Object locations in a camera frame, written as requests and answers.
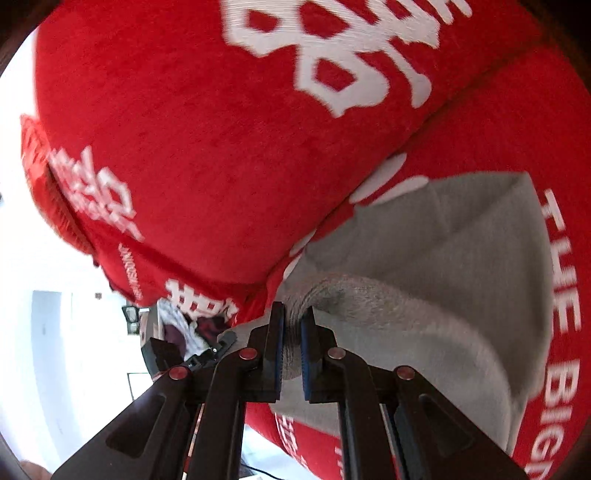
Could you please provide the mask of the grey small garment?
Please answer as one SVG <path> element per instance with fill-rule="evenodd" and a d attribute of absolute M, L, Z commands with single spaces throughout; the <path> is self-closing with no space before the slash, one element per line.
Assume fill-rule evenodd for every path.
<path fill-rule="evenodd" d="M 552 316 L 550 242 L 529 175 L 449 177 L 372 206 L 304 249 L 280 286 L 283 392 L 274 409 L 319 431 L 304 401 L 300 320 L 315 313 L 370 365 L 419 371 L 512 452 L 542 387 Z"/>

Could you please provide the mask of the red blanket with white characters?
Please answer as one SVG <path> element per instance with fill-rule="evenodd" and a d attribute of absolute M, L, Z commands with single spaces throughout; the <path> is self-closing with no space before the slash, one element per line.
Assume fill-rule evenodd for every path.
<path fill-rule="evenodd" d="M 529 175 L 550 346 L 508 453 L 532 479 L 566 466 L 590 416 L 590 84 L 531 3 L 63 1 L 35 54 L 22 155 L 41 215 L 127 299 L 240 340 L 356 208 Z M 276 404 L 246 423 L 341 478 L 338 432 Z"/>

